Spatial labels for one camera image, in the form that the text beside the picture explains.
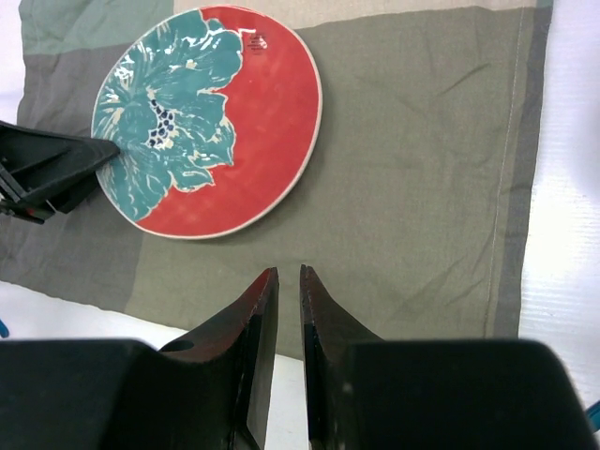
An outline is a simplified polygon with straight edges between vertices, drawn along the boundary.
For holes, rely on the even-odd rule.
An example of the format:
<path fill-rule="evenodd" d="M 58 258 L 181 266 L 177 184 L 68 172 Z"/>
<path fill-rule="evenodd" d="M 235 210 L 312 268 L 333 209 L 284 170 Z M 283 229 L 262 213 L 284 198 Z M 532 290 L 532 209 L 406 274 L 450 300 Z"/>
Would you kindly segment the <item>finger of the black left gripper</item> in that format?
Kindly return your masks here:
<path fill-rule="evenodd" d="M 42 224 L 96 188 L 96 171 L 120 154 L 110 141 L 1 124 L 1 213 Z"/>

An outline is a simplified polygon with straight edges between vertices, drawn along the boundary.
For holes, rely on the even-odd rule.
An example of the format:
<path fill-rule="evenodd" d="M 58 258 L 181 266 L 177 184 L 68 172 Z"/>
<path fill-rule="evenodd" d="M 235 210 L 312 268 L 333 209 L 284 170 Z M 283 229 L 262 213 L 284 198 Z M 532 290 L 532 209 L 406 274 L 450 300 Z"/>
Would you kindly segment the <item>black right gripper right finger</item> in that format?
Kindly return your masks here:
<path fill-rule="evenodd" d="M 309 265 L 300 268 L 299 298 L 310 447 L 356 449 L 359 431 L 344 357 L 353 345 L 381 338 L 336 302 Z"/>

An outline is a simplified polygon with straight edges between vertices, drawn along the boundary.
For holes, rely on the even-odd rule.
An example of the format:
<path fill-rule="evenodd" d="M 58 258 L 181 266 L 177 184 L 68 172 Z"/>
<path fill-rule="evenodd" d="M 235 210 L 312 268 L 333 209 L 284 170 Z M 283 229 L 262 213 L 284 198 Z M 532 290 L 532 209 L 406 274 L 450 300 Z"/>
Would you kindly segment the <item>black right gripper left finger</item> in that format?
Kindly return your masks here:
<path fill-rule="evenodd" d="M 173 387 L 180 449 L 262 449 L 278 333 L 278 270 L 265 269 L 231 304 L 165 344 L 186 372 Z"/>

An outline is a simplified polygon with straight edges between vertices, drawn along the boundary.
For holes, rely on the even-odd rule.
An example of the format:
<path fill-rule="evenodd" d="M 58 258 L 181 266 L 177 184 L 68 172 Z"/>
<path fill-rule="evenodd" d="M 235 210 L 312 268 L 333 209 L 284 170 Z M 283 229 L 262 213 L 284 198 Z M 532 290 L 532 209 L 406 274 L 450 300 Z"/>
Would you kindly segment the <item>green beige patchwork cloth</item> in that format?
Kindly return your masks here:
<path fill-rule="evenodd" d="M 210 241 L 136 229 L 102 194 L 43 226 L 1 220 L 1 278 L 192 328 L 266 267 L 277 349 L 301 353 L 315 268 L 384 338 L 512 337 L 538 150 L 549 1 L 251 1 L 322 80 L 320 136 L 272 212 Z"/>

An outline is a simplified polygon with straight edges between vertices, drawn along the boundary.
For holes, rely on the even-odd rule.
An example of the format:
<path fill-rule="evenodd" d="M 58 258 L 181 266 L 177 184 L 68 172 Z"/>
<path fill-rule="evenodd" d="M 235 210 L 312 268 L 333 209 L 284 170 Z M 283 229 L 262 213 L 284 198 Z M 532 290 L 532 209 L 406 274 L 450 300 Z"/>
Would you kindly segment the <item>red floral plate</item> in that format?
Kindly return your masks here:
<path fill-rule="evenodd" d="M 100 86 L 91 134 L 120 153 L 97 180 L 146 233 L 236 233 L 296 185 L 322 110 L 319 70 L 291 28 L 246 7 L 195 7 L 139 37 Z"/>

